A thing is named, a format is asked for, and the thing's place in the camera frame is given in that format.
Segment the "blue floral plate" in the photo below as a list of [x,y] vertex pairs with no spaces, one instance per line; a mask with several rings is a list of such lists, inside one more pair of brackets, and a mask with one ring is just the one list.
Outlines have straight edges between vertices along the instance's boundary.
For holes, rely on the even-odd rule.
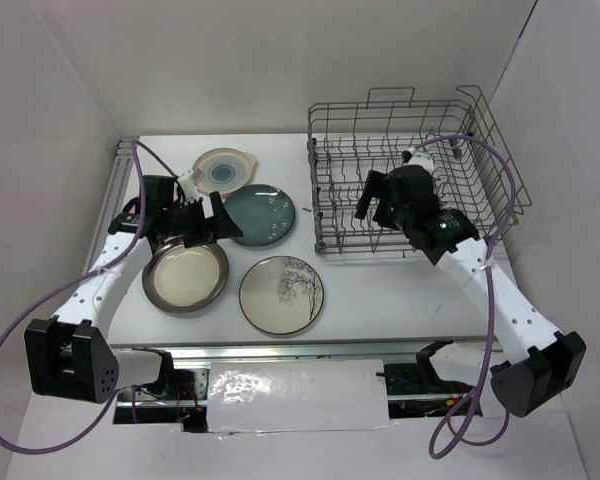
[[239,245],[260,247],[282,240],[292,229],[295,206],[287,193],[266,184],[247,185],[232,193],[224,206],[242,231],[232,240]]

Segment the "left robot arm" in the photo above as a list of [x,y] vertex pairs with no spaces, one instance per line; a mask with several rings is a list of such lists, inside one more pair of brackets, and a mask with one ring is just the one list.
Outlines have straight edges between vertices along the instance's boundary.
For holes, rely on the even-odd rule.
[[24,333],[31,386],[43,396],[101,404],[115,389],[142,385],[156,399],[176,390],[170,354],[142,348],[115,353],[107,337],[136,278],[152,305],[184,314],[212,303],[224,289],[229,262],[218,246],[239,237],[219,192],[186,201],[169,176],[143,177],[142,193],[111,221],[105,245],[71,297]]

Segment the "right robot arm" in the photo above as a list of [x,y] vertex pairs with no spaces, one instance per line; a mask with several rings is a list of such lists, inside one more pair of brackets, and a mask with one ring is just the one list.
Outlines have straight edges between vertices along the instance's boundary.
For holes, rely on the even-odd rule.
[[366,217],[373,200],[375,223],[401,232],[493,319],[505,360],[492,367],[491,388],[506,411],[525,417],[573,384],[586,352],[582,337],[562,333],[488,260],[487,241],[463,212],[441,207],[427,169],[370,171],[356,218]]

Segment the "cream plate with tree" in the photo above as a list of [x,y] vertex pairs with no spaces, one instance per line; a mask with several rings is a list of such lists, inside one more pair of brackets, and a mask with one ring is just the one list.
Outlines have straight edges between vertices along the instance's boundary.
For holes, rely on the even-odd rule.
[[273,336],[295,335],[313,324],[324,305],[325,288],[317,271],[293,256],[272,256],[253,265],[239,288],[246,320]]

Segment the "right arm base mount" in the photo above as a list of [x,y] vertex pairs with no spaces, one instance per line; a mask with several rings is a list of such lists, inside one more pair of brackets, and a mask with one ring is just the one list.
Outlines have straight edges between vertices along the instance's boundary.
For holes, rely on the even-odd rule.
[[390,419],[443,417],[468,396],[471,385],[442,380],[430,362],[450,342],[436,341],[410,362],[384,364],[376,376],[384,381]]

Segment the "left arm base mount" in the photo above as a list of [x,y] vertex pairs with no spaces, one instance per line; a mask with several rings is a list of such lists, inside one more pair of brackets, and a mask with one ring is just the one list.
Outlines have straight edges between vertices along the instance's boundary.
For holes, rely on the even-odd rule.
[[206,411],[202,404],[207,399],[209,385],[209,370],[178,369],[173,357],[167,352],[151,350],[161,358],[158,379],[152,383],[133,386],[131,388],[131,418],[139,423],[143,414],[138,403],[140,391],[154,401],[174,401],[176,413],[175,422],[183,426],[186,432],[203,433],[207,431]]

